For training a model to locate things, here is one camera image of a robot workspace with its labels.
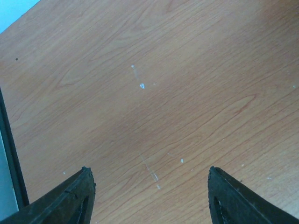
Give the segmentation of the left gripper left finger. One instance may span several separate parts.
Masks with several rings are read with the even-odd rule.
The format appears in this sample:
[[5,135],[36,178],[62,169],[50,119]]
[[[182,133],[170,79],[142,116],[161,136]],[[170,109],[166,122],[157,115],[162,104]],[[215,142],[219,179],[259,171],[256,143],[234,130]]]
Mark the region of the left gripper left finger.
[[77,173],[50,192],[5,218],[2,224],[89,224],[96,184],[90,168]]

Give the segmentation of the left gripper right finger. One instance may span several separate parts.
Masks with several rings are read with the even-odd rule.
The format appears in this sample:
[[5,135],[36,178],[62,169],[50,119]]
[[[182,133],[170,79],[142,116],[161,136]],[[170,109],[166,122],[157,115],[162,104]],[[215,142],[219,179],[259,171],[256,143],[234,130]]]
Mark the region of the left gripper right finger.
[[219,167],[209,170],[208,200],[213,224],[297,224],[299,220],[266,201]]

